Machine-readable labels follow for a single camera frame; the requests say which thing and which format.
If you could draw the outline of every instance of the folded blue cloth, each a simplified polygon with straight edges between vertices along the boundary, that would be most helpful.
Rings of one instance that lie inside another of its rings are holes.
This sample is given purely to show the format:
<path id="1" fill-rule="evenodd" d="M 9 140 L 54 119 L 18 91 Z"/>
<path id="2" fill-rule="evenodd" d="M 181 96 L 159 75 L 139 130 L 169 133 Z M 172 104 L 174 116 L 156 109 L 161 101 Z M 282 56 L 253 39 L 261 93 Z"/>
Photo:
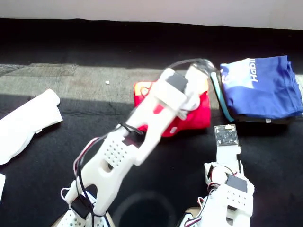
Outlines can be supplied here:
<path id="1" fill-rule="evenodd" d="M 221 64 L 226 104 L 234 114 L 282 119 L 303 112 L 302 96 L 287 56 Z"/>

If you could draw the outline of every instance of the teal strip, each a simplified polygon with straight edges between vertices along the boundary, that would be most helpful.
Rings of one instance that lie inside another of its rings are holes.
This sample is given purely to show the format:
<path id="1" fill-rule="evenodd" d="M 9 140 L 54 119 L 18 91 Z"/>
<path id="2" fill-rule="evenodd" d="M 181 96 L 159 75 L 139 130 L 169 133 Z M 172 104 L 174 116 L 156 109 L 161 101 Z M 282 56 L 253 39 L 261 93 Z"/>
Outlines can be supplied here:
<path id="1" fill-rule="evenodd" d="M 234 119 L 231 117 L 231 115 L 228 112 L 228 109 L 227 109 L 227 106 L 226 106 L 226 103 L 225 103 L 225 100 L 224 100 L 224 96 L 221 92 L 221 88 L 220 88 L 220 84 L 219 84 L 219 81 L 218 81 L 218 78 L 217 78 L 217 74 L 214 73 L 214 72 L 211 73 L 210 78 L 213 81 L 214 90 L 215 90 L 215 92 L 218 96 L 219 103 L 220 103 L 220 106 L 223 110 L 223 113 L 224 113 L 225 117 L 227 118 L 228 121 L 233 122 Z"/>

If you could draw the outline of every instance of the red cloth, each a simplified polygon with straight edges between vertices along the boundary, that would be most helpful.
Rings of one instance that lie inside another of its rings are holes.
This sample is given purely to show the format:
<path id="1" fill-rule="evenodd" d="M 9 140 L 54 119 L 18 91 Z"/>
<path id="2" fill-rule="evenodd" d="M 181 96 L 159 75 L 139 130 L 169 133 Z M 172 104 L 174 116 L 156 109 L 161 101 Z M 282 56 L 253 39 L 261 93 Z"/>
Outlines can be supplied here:
<path id="1" fill-rule="evenodd" d="M 134 106 L 137 107 L 145 96 L 148 95 L 153 82 L 139 82 L 134 84 Z M 157 108 L 157 112 L 161 111 L 162 107 Z M 189 112 L 185 120 L 176 117 L 169 127 L 162 134 L 163 137 L 171 137 L 177 134 L 180 130 L 185 129 L 203 129 L 211 124 L 211 110 L 208 96 L 208 83 L 201 85 L 200 105 L 197 109 Z M 146 131 L 147 125 L 139 127 L 140 130 Z"/>

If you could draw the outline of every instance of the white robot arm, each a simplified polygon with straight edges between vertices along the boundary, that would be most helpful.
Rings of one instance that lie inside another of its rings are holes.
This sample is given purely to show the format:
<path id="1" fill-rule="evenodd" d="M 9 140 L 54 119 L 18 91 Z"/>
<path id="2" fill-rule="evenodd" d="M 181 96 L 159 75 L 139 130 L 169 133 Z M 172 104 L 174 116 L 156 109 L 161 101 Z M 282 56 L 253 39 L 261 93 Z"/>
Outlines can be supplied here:
<path id="1" fill-rule="evenodd" d="M 81 170 L 83 187 L 80 187 L 81 180 L 77 177 L 77 182 L 72 182 L 66 196 L 63 197 L 76 214 L 75 219 L 80 219 L 81 223 L 85 223 L 88 227 L 99 226 L 131 166 L 141 165 L 176 116 L 184 117 L 184 112 L 180 113 L 181 107 L 188 103 L 195 104 L 193 101 L 195 99 L 199 101 L 196 79 L 200 77 L 206 77 L 205 71 L 199 70 L 194 65 L 190 66 L 185 76 L 176 73 L 173 69 L 166 69 L 126 123 L 118 125 L 107 135 L 99 151 Z M 160 113 L 156 113 L 155 110 L 159 105 L 163 109 Z M 137 147 L 128 139 L 128 135 L 133 129 L 144 124 L 148 125 L 145 140 Z M 92 184 L 98 191 L 93 207 L 93 220 L 92 212 L 89 213 L 87 207 L 79 207 L 83 205 L 85 199 L 80 198 L 82 204 L 79 203 L 79 193 L 83 193 L 82 188 Z"/>
<path id="2" fill-rule="evenodd" d="M 199 197 L 201 210 L 186 213 L 179 227 L 249 227 L 253 211 L 253 184 L 244 176 L 235 125 L 215 126 L 217 161 L 205 163 L 209 195 Z"/>

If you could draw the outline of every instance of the wire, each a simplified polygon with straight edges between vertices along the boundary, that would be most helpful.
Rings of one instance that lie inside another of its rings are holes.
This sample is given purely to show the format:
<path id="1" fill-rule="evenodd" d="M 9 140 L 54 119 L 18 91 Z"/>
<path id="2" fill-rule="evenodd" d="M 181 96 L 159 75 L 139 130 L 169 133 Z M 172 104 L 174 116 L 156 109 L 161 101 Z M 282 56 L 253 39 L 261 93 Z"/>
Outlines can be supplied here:
<path id="1" fill-rule="evenodd" d="M 114 132 L 118 129 L 120 129 L 121 127 L 124 127 L 129 133 L 131 132 L 131 130 L 133 130 L 134 132 L 140 134 L 140 135 L 143 135 L 143 132 L 131 125 L 128 125 L 124 122 L 120 123 L 120 126 L 119 127 L 116 127 L 115 129 L 113 129 L 111 132 Z M 77 193 L 78 193 L 78 197 L 80 198 L 81 202 L 83 205 L 85 205 L 85 202 L 83 201 L 83 199 L 81 198 L 80 196 L 80 192 L 79 192 L 79 189 L 78 189 L 78 184 L 77 184 L 77 181 L 78 181 L 78 177 L 79 177 L 79 182 L 80 182 L 80 186 L 81 186 L 81 190 L 83 191 L 83 194 L 85 196 L 85 198 L 88 200 L 89 202 L 89 209 L 90 209 L 90 213 L 91 213 L 91 225 L 92 227 L 95 226 L 95 217 L 101 217 L 100 215 L 97 215 L 94 213 L 94 206 L 93 204 L 91 203 L 88 195 L 87 195 L 87 192 L 86 192 L 86 189 L 84 187 L 84 183 L 83 183 L 83 179 L 82 179 L 82 174 L 81 174 L 81 171 L 82 171 L 82 167 L 83 167 L 83 160 L 84 160 L 84 157 L 85 155 L 87 154 L 87 152 L 95 145 L 97 144 L 99 141 L 103 140 L 109 133 L 101 136 L 101 137 L 95 137 L 93 138 L 86 146 L 85 148 L 82 150 L 82 152 L 78 155 L 78 157 L 75 159 L 74 163 L 73 163 L 73 170 L 74 170 L 74 173 L 75 173 L 75 181 L 76 181 L 76 189 L 77 189 Z"/>
<path id="2" fill-rule="evenodd" d="M 79 160 L 85 156 L 85 154 L 91 149 L 92 146 L 94 146 L 100 140 L 104 139 L 107 135 L 108 133 L 101 137 L 95 137 L 90 142 L 88 142 L 88 144 L 85 146 L 85 148 L 82 150 L 82 152 L 79 154 L 79 156 L 75 159 L 73 163 L 73 170 L 75 175 L 77 173 L 77 162 L 79 162 Z"/>
<path id="3" fill-rule="evenodd" d="M 227 168 L 227 169 L 232 173 L 232 175 L 234 175 L 234 174 L 237 173 L 237 172 L 234 173 L 234 172 L 233 172 L 229 167 L 227 167 L 227 166 L 223 166 L 223 165 L 215 166 L 215 167 L 213 167 L 212 172 L 210 173 L 210 181 L 211 181 L 211 182 L 213 181 L 213 179 L 212 179 L 213 171 L 214 171 L 214 169 L 217 168 L 217 167 L 225 167 L 225 168 Z"/>
<path id="4" fill-rule="evenodd" d="M 217 189 L 214 188 L 214 189 L 212 189 L 212 190 L 209 192 L 209 194 L 208 194 L 208 196 L 207 196 L 205 202 L 204 202 L 204 200 L 203 200 L 202 197 L 198 197 L 198 204 L 200 205 L 201 210 L 199 211 L 199 213 L 196 215 L 195 218 L 187 220 L 187 221 L 184 223 L 184 227 L 190 227 L 190 226 L 192 226 L 193 224 L 199 222 L 199 221 L 202 219 L 202 212 L 203 212 L 204 207 L 205 207 L 205 205 L 206 205 L 206 203 L 207 203 L 207 201 L 208 201 L 208 197 L 209 197 L 209 196 L 211 195 L 211 193 L 212 193 L 213 191 L 215 191 L 215 190 L 217 190 Z"/>
<path id="5" fill-rule="evenodd" d="M 61 198 L 65 201 L 65 197 L 63 196 L 63 191 L 64 190 L 69 190 L 70 188 L 62 188 L 61 191 L 60 191 L 60 195 L 61 195 Z"/>
<path id="6" fill-rule="evenodd" d="M 149 87 L 141 87 L 140 88 L 141 95 L 145 98 L 150 93 L 151 88 L 152 88 L 152 85 L 150 85 Z"/>
<path id="7" fill-rule="evenodd" d="M 220 186 L 220 184 L 215 183 L 215 182 L 210 182 L 209 185 L 207 186 L 207 191 L 209 192 L 211 187 L 215 187 L 218 188 Z"/>
<path id="8" fill-rule="evenodd" d="M 215 67 L 214 65 L 207 59 L 203 59 L 203 58 L 193 58 L 193 59 L 187 59 L 187 60 L 181 60 L 181 61 L 177 61 L 171 65 L 169 65 L 166 68 L 175 68 L 177 66 L 183 65 L 183 64 L 187 64 L 187 63 L 199 63 L 202 64 L 203 66 L 207 66 L 209 69 L 214 70 Z"/>

